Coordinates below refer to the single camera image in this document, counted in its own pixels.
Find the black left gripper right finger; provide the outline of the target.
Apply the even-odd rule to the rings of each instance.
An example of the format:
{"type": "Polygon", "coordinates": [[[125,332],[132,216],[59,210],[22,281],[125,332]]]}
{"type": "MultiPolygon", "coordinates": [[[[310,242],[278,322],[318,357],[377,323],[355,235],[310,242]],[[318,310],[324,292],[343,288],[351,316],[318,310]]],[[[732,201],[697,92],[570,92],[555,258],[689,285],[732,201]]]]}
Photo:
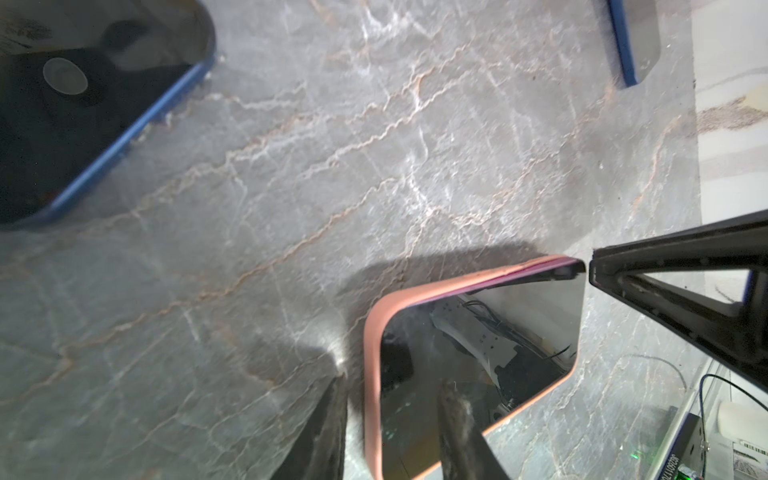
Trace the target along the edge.
{"type": "Polygon", "coordinates": [[[437,418],[444,479],[509,480],[454,382],[443,381],[438,388],[437,418]]]}

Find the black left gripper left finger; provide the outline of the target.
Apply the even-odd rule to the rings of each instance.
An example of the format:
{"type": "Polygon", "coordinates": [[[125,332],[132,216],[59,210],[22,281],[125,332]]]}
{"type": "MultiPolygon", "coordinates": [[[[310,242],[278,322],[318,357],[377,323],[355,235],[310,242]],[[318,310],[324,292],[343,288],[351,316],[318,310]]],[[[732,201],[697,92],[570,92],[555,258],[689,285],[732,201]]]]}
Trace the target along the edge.
{"type": "Polygon", "coordinates": [[[342,479],[348,419],[348,379],[335,376],[272,479],[342,479]]]}

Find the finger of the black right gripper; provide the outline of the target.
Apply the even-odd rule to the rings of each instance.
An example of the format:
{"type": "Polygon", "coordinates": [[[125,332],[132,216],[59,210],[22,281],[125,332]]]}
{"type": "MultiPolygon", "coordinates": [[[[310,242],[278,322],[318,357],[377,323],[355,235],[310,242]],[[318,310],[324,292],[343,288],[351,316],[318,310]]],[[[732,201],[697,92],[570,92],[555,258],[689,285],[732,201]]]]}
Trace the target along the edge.
{"type": "Polygon", "coordinates": [[[767,388],[766,211],[597,249],[589,282],[767,388]],[[672,279],[723,272],[746,278],[722,299],[672,279]]]}

